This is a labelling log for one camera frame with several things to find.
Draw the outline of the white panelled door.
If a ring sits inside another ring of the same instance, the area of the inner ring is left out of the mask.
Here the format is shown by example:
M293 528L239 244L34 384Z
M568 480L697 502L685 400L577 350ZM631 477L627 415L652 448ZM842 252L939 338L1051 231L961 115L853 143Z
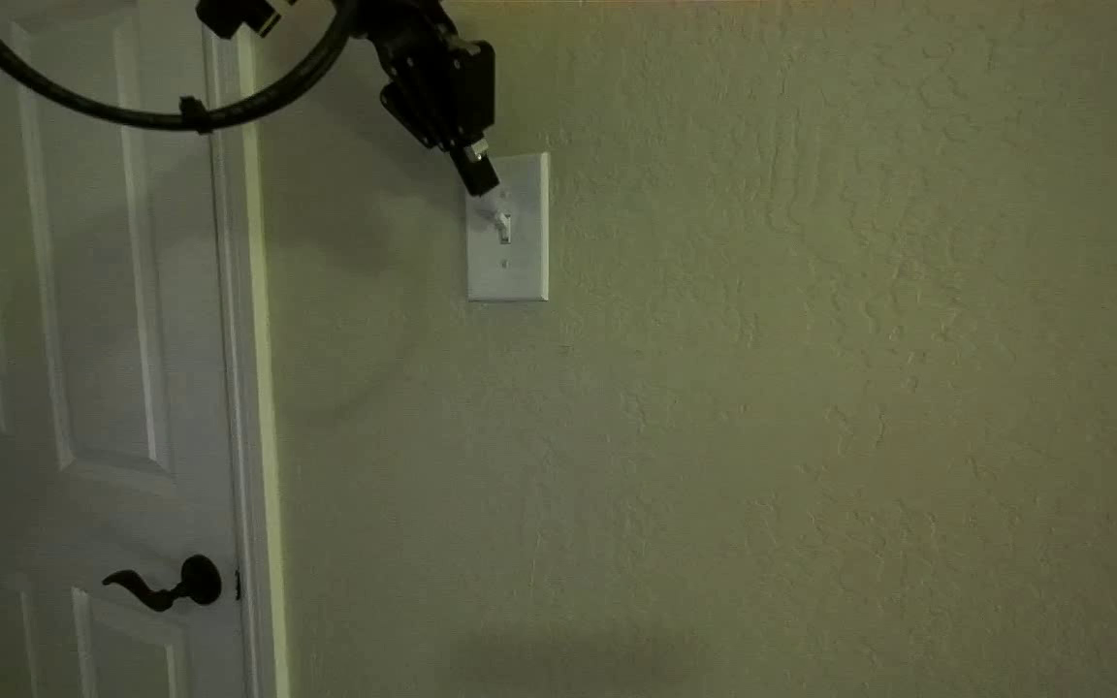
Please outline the white panelled door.
M0 698L248 698L225 370L211 138L0 71Z

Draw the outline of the white light switch plate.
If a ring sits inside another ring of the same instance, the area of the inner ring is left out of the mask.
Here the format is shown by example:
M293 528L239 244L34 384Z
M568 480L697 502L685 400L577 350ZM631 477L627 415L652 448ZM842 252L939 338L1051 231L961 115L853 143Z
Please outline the white light switch plate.
M497 159L499 185L464 198L469 302L548 302L551 156Z

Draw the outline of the white door frame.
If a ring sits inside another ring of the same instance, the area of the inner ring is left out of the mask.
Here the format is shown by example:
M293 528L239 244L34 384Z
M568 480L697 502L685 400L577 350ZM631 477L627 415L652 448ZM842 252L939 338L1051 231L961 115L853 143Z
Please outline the white door frame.
M211 137L239 614L248 698L294 698L276 472L260 134Z

